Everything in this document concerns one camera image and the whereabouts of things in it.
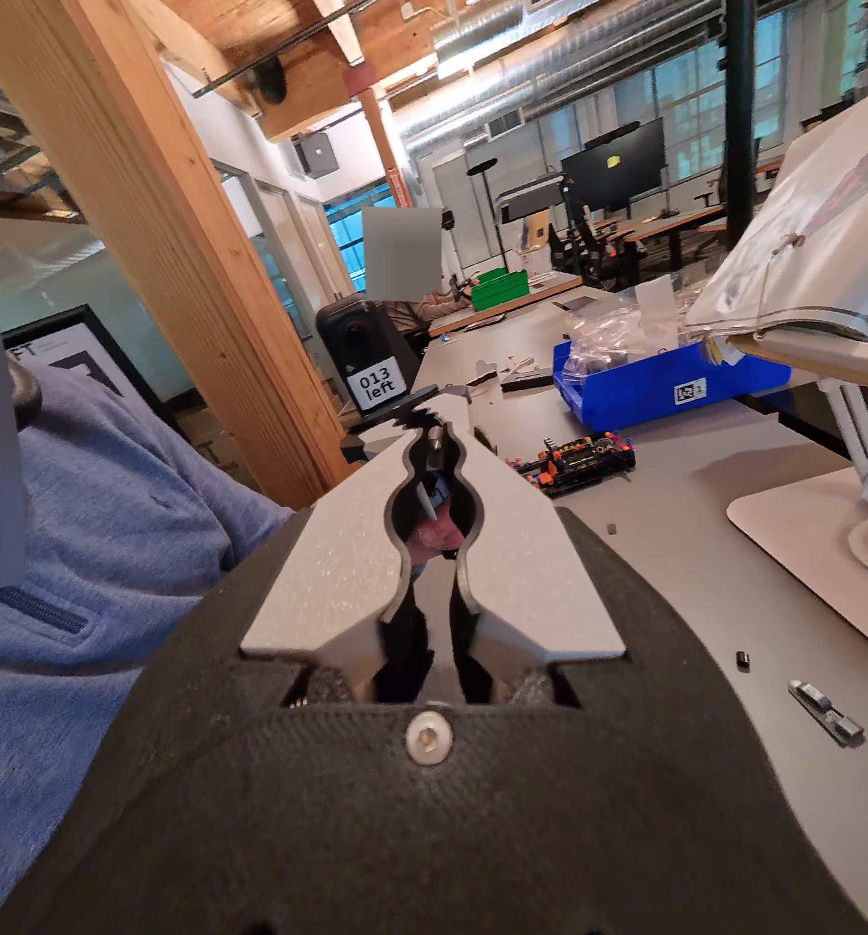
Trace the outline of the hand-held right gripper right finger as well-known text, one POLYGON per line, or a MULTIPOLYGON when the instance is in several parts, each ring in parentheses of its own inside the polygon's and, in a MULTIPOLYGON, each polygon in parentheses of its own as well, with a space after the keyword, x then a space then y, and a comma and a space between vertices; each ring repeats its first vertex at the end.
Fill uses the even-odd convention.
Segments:
POLYGON ((444 427, 449 516, 462 535, 450 599, 466 702, 529 672, 614 660, 627 646, 552 501, 458 421, 444 427))

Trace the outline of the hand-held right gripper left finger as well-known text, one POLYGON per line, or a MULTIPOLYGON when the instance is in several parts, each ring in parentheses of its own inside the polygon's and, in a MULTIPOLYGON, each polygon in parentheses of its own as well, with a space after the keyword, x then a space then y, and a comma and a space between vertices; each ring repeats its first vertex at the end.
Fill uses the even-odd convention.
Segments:
POLYGON ((397 436, 308 514, 241 639, 251 659, 340 671, 358 695, 414 701, 426 623, 407 539, 425 514, 426 431, 397 436))

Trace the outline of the lego car chassis model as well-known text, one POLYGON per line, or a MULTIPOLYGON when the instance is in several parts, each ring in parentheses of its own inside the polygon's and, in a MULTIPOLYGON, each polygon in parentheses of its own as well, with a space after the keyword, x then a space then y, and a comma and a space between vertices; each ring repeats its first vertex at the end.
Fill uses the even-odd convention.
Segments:
POLYGON ((636 453, 628 439, 612 432, 575 438, 558 444, 544 438, 533 460, 506 459, 506 464, 549 498, 565 497, 636 468, 636 453))

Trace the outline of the dark grey lego piece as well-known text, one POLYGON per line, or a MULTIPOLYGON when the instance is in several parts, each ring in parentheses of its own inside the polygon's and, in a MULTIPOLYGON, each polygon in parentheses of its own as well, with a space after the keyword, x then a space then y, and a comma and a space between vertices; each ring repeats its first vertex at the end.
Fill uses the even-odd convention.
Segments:
POLYGON ((835 707, 832 701, 814 685, 791 680, 788 688, 791 696, 842 748, 855 749, 865 742, 864 728, 835 707))

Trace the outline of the lego instruction booklet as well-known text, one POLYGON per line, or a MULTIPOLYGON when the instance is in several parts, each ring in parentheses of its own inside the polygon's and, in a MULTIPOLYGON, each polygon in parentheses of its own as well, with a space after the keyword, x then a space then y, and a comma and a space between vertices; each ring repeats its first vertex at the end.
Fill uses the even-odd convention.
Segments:
POLYGON ((868 341, 868 97, 790 146, 685 324, 717 336, 803 326, 868 341))

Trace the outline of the person's left hand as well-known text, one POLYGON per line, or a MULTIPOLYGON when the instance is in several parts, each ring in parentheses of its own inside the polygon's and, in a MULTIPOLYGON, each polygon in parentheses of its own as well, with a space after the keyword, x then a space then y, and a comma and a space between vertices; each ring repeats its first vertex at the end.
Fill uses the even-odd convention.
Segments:
POLYGON ((448 497, 435 508, 432 519, 422 511, 413 530, 405 539, 412 564, 412 580, 424 572, 428 562, 443 553, 456 552, 465 535, 451 519, 452 498, 448 497))

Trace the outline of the green storage bin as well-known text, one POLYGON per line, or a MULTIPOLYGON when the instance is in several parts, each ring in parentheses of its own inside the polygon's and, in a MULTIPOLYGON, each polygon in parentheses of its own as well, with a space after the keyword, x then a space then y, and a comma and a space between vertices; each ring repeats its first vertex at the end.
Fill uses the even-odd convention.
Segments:
POLYGON ((471 289, 471 302, 475 310, 483 311, 526 297, 529 293, 528 273, 525 270, 510 272, 500 266, 478 275, 471 289))

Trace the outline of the pile of clear plastic bags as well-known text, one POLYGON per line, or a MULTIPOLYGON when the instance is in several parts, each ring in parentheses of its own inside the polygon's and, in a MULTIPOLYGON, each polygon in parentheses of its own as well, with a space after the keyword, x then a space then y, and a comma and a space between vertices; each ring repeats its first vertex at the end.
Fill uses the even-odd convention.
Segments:
POLYGON ((706 282, 684 272, 667 274, 627 288, 608 310, 567 311, 569 352, 562 380, 582 386, 587 377, 693 342, 686 314, 706 282))

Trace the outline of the black office chair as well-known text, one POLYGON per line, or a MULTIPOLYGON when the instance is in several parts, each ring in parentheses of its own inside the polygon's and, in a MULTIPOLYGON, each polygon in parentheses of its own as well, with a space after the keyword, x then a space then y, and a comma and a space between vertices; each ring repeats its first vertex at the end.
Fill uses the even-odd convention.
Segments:
POLYGON ((556 272, 579 276, 583 285, 621 292, 640 282, 640 259, 634 243, 623 237, 597 235, 583 221, 562 237, 548 224, 550 263, 556 272))

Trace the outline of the overhead desk lamp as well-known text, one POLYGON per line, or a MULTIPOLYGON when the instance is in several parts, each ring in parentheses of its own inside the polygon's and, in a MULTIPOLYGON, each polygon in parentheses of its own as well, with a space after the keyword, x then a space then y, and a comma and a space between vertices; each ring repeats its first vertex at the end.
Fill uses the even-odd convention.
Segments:
POLYGON ((562 172, 552 172, 500 193, 496 198, 498 222, 511 224, 562 204, 564 178, 562 172))

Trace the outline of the wooden pillar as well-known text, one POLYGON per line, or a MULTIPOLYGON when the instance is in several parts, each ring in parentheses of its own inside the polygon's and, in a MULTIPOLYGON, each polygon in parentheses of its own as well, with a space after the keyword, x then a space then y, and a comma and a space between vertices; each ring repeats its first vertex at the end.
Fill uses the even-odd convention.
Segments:
POLYGON ((0 2, 0 83, 262 491, 351 474, 342 428, 128 2, 0 2))

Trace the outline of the black framed poster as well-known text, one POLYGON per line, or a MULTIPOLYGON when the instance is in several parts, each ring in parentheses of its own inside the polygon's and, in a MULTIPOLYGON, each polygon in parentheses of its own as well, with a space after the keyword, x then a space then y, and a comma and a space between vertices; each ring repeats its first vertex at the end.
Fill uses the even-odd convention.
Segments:
POLYGON ((36 361, 77 372, 141 411, 151 411, 187 438, 170 407, 145 380, 89 305, 64 310, 2 333, 6 351, 18 362, 36 361))

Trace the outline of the black column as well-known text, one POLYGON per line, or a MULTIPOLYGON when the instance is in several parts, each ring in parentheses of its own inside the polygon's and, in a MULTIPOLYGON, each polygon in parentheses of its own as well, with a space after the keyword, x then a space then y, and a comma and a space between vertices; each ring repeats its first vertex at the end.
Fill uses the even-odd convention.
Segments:
POLYGON ((756 1, 724 1, 726 190, 728 214, 750 215, 755 197, 756 1))

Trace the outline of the black wall speaker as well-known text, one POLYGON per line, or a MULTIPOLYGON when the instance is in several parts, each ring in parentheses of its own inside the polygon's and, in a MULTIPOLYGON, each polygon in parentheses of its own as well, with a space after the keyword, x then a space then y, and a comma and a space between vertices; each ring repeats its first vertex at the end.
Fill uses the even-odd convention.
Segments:
POLYGON ((322 179, 339 170, 338 159, 326 132, 298 135, 292 143, 303 173, 311 180, 322 179))

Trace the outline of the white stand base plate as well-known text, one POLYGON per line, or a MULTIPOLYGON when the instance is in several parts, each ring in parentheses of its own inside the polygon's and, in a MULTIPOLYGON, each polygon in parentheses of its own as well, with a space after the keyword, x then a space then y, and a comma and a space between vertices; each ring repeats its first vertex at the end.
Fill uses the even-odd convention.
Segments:
POLYGON ((738 350, 808 371, 823 391, 852 468, 735 500, 731 522, 868 638, 868 342, 780 328, 737 335, 738 350))

